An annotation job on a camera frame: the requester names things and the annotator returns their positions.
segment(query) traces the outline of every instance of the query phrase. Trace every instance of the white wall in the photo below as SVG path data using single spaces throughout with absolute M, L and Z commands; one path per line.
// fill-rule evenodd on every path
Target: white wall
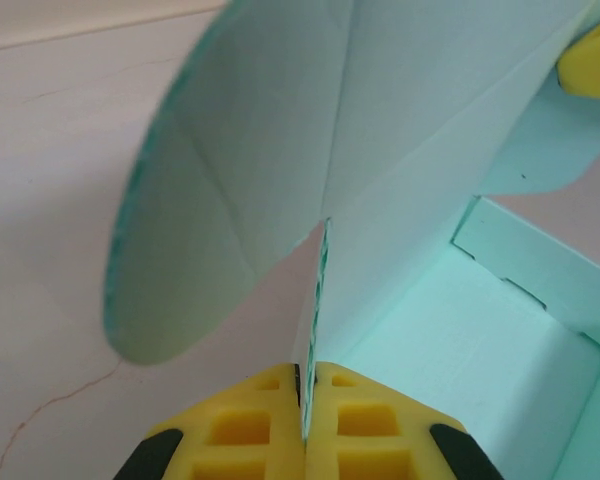
M 0 0 L 0 48 L 218 8 L 224 0 Z

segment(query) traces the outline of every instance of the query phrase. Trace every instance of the open box flap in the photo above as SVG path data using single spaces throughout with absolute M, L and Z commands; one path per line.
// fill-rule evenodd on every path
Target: open box flap
M 130 179 L 106 282 L 112 345 L 140 363 L 182 352 L 330 218 L 320 342 L 348 350 L 449 240 L 591 5 L 230 4 Z

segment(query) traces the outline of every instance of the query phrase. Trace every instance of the yellow clamp jaw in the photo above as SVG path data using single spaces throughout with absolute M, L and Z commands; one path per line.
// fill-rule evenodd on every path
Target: yellow clamp jaw
M 154 427 L 114 480 L 502 480 L 457 420 L 338 365 L 316 378 L 306 446 L 283 364 Z
M 558 78 L 567 93 L 600 99 L 600 24 L 560 57 Z

